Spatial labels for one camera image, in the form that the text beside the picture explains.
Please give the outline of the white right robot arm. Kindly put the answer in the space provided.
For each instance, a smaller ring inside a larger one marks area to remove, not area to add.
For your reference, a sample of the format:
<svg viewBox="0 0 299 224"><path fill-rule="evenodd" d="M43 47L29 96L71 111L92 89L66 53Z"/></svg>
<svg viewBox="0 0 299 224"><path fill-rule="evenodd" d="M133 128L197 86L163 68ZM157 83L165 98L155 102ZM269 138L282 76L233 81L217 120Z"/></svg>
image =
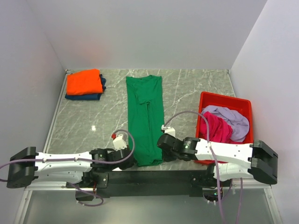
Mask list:
<svg viewBox="0 0 299 224"><path fill-rule="evenodd" d="M205 181L210 186L240 178L252 178L268 185L278 182L278 154L261 140L229 144L193 137L179 140L164 133L157 146L180 160L214 161L213 170L205 174Z"/></svg>

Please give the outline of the green t shirt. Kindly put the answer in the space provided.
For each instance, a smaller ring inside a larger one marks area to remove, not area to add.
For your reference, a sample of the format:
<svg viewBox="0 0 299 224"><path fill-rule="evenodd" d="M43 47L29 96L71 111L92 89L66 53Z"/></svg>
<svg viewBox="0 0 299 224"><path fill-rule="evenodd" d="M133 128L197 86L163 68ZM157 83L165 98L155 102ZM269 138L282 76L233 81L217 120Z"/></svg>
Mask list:
<svg viewBox="0 0 299 224"><path fill-rule="evenodd" d="M162 77L126 77L128 131L135 140L134 158L139 167L163 162L157 141L162 135L164 105Z"/></svg>

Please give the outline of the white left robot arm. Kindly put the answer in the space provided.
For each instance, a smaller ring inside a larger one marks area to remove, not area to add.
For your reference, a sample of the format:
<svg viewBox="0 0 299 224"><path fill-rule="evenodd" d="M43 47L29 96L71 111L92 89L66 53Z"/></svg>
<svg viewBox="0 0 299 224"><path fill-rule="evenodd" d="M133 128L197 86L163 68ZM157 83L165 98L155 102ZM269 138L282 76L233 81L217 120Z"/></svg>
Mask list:
<svg viewBox="0 0 299 224"><path fill-rule="evenodd" d="M27 147L10 158L7 188L24 188L37 182L65 182L90 188L98 173L125 170L135 163L129 148L97 148L78 154L45 154Z"/></svg>

